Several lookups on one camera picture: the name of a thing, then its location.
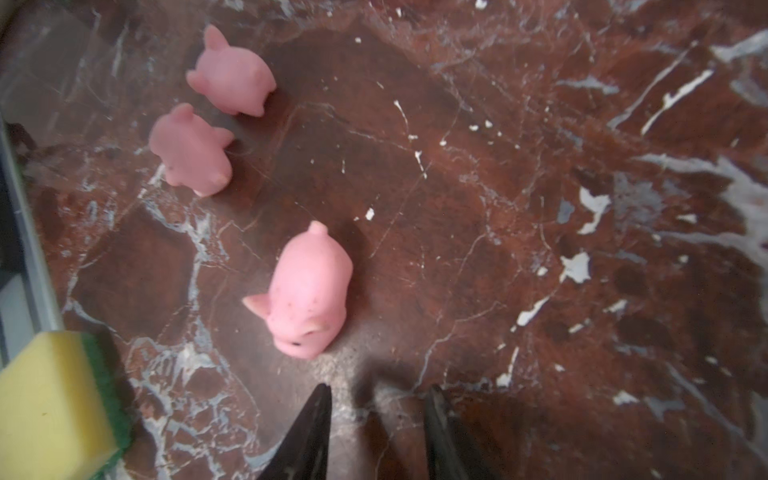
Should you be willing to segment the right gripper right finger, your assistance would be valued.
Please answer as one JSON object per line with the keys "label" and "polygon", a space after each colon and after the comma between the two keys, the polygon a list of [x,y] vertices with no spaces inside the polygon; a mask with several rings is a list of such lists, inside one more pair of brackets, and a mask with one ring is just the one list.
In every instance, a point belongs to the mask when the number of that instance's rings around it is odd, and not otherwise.
{"label": "right gripper right finger", "polygon": [[437,386],[425,403],[424,432],[429,478],[485,479],[486,462],[474,437]]}

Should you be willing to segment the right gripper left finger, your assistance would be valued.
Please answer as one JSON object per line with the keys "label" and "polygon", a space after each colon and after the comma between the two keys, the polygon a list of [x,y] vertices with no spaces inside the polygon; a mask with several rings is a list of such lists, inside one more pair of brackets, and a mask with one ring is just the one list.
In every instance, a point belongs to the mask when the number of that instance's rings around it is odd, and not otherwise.
{"label": "right gripper left finger", "polygon": [[332,390],[318,384],[288,430],[259,480],[327,478]]}

